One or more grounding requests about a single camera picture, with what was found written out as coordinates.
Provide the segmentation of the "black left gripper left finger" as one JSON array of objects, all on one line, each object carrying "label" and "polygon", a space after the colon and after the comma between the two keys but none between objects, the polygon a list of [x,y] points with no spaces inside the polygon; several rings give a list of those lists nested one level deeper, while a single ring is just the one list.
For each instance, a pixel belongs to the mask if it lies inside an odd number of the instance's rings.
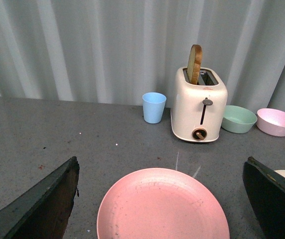
[{"label": "black left gripper left finger", "polygon": [[75,156],[0,210],[0,239],[61,239],[77,193]]}]

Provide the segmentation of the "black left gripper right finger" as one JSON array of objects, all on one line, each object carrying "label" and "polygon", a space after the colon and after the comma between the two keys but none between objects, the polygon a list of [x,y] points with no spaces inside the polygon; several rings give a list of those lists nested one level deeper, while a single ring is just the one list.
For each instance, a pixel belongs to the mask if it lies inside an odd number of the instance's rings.
[{"label": "black left gripper right finger", "polygon": [[243,183],[265,237],[285,239],[285,177],[249,157]]}]

